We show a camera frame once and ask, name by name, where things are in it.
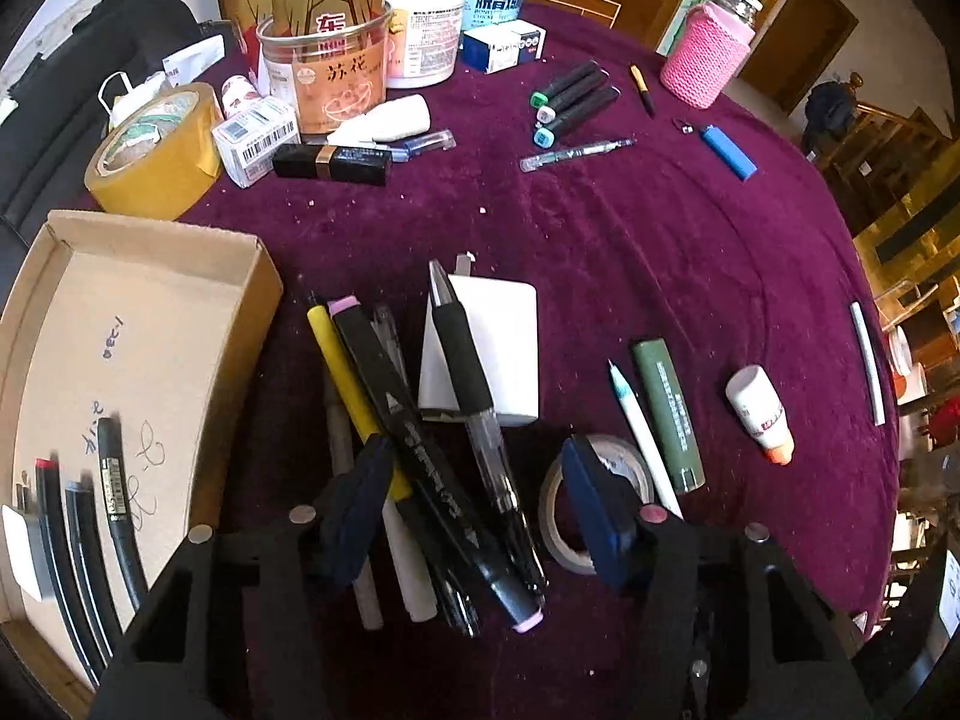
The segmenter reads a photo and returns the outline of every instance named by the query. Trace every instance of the green tube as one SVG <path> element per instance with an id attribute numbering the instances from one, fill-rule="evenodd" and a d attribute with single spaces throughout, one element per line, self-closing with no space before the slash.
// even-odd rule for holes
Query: green tube
<path id="1" fill-rule="evenodd" d="M 663 338 L 635 343 L 631 351 L 653 411 L 656 437 L 670 481 L 676 493 L 690 493 L 707 479 L 670 352 Z"/>

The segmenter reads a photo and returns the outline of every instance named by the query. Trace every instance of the pink knitted cover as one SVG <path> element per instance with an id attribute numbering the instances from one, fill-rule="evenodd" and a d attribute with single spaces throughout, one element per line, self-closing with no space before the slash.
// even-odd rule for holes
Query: pink knitted cover
<path id="1" fill-rule="evenodd" d="M 694 108 L 709 108 L 750 52 L 702 5 L 686 14 L 680 41 L 667 57 L 661 82 Z"/>

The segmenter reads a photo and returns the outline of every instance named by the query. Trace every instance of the blue lighter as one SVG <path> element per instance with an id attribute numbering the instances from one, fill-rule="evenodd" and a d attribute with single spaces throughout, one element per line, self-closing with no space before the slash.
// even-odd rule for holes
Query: blue lighter
<path id="1" fill-rule="evenodd" d="M 757 166 L 750 161 L 740 146 L 733 143 L 727 134 L 720 127 L 714 127 L 709 124 L 700 133 L 704 142 L 722 159 L 730 169 L 736 173 L 736 177 L 741 181 L 746 181 L 750 176 L 757 172 Z"/>

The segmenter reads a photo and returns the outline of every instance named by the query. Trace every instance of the orange and black pen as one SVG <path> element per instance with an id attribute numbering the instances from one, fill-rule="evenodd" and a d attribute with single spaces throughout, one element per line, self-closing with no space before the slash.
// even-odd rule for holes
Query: orange and black pen
<path id="1" fill-rule="evenodd" d="M 640 68 L 637 67 L 637 65 L 631 65 L 630 75 L 634 77 L 634 83 L 637 84 L 637 90 L 640 92 L 640 101 L 643 103 L 643 107 L 647 109 L 647 113 L 650 114 L 650 118 L 653 119 L 656 116 L 654 98 L 650 97 L 650 90 L 647 89 L 647 82 L 643 80 L 643 74 L 640 72 Z"/>

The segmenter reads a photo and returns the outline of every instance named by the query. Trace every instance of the purple tablecloth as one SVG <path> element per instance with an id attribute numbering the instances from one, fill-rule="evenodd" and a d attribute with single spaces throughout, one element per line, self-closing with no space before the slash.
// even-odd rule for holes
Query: purple tablecloth
<path id="1" fill-rule="evenodd" d="M 896 427 L 872 424 L 848 305 L 871 318 L 870 290 L 826 185 L 786 141 L 721 98 L 694 111 L 658 81 L 661 60 L 589 20 L 531 5 L 547 29 L 544 62 L 483 76 L 458 67 L 424 90 L 454 151 L 397 165 L 385 189 L 269 175 L 240 190 L 222 178 L 183 221 L 260 236 L 286 286 L 239 428 L 224 528 L 266 523 L 309 500 L 329 476 L 320 353 L 304 295 L 356 293 L 397 316 L 411 378 L 419 371 L 427 261 L 476 254 L 475 274 L 530 282 L 539 305 L 541 418 L 506 440 L 530 512 L 544 471 L 572 431 L 629 437 L 606 360 L 631 370 L 627 341 L 664 337 L 683 385 L 707 485 L 683 498 L 690 519 L 765 523 L 814 586 L 844 610 L 877 605 L 896 498 Z M 531 90 L 586 58 L 623 94 L 564 145 L 637 138 L 633 148 L 525 175 Z M 644 71 L 650 119 L 628 65 Z M 741 183 L 671 119 L 716 124 L 760 167 Z M 724 397 L 756 362 L 784 401 L 797 450 L 773 466 Z M 892 388 L 884 380 L 888 415 Z M 458 428 L 437 431 L 480 490 Z M 484 633 L 470 642 L 442 622 L 413 625 L 389 556 L 373 553 L 386 629 L 361 632 L 352 594 L 318 620 L 331 699 L 352 718 L 419 720 L 602 717 L 632 610 L 594 578 L 551 562 L 546 619 L 517 635 L 481 592 Z M 256 625 L 251 658 L 256 694 Z"/>

